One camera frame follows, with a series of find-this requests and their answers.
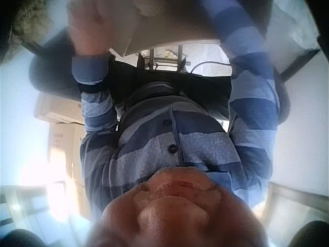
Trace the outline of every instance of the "light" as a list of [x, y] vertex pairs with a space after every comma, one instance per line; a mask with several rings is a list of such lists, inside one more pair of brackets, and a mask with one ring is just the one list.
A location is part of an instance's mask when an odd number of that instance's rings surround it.
[[15, 211], [20, 211], [20, 210], [22, 209], [22, 207], [21, 207], [20, 205], [18, 205], [18, 204], [14, 204], [14, 205], [12, 205], [11, 208], [12, 208], [13, 210], [15, 210]]

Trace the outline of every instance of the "cable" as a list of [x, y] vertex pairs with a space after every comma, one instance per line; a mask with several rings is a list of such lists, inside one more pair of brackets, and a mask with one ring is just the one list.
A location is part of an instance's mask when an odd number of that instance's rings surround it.
[[196, 68], [198, 68], [199, 66], [205, 64], [205, 63], [215, 63], [215, 64], [220, 64], [220, 65], [225, 65], [225, 66], [231, 66], [231, 64], [227, 64], [227, 63], [220, 63], [220, 62], [214, 62], [214, 61], [207, 61], [207, 62], [202, 62], [197, 64], [190, 72], [190, 74], [192, 74]]

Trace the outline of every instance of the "button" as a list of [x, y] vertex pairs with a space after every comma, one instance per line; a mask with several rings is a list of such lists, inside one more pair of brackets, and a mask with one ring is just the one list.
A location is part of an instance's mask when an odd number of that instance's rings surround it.
[[168, 152], [171, 154], [175, 154], [178, 151], [178, 147], [175, 144], [172, 144], [168, 147]]
[[169, 126], [169, 125], [171, 125], [173, 122], [172, 122], [172, 120], [170, 120], [170, 119], [166, 119], [165, 121], [163, 121], [163, 125], [164, 126]]

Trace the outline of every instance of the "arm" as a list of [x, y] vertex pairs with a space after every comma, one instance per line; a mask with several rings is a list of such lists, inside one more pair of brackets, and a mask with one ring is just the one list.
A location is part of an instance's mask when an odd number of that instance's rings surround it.
[[[240, 156], [249, 205], [259, 201], [272, 174], [279, 100], [262, 35], [236, 0], [201, 0], [232, 65], [229, 135]], [[232, 184], [240, 174], [232, 171]]]
[[81, 145], [82, 176], [94, 214], [100, 214], [104, 190], [102, 176], [117, 147], [117, 113], [105, 85], [109, 67], [111, 27], [99, 14], [103, 1], [73, 1], [68, 6], [69, 34], [77, 56], [72, 74], [81, 91], [87, 136]]

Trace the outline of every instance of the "man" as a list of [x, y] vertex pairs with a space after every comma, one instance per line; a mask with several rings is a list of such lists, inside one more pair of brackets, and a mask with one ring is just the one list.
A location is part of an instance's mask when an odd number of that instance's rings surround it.
[[99, 217], [89, 244], [266, 245], [249, 207], [262, 200], [272, 174], [279, 100], [251, 18], [236, 0], [200, 0], [233, 68], [228, 133], [170, 81], [139, 88], [118, 123], [104, 83], [113, 33], [102, 4], [68, 8], [87, 131], [83, 176]]

